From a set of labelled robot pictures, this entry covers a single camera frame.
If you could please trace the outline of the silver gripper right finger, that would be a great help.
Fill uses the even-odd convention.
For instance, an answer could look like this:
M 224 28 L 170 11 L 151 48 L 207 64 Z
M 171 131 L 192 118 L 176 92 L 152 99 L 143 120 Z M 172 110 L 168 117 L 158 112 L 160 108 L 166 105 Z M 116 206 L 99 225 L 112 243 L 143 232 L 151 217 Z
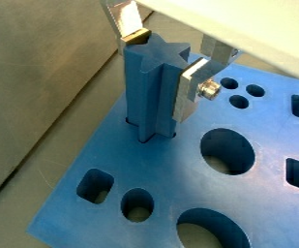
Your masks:
M 179 77 L 172 118 L 183 122 L 194 113 L 200 98 L 214 100 L 220 84 L 214 77 L 234 63 L 240 55 L 238 48 L 204 35 L 200 43 L 203 54 L 184 69 Z

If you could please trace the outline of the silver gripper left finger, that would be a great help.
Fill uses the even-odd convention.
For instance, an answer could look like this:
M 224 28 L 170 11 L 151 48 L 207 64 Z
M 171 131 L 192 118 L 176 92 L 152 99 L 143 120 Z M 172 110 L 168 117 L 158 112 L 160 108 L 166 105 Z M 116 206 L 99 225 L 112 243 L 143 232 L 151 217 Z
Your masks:
M 118 52 L 123 54 L 127 46 L 148 42 L 151 31 L 143 26 L 135 0 L 100 0 L 100 4 L 115 33 Z

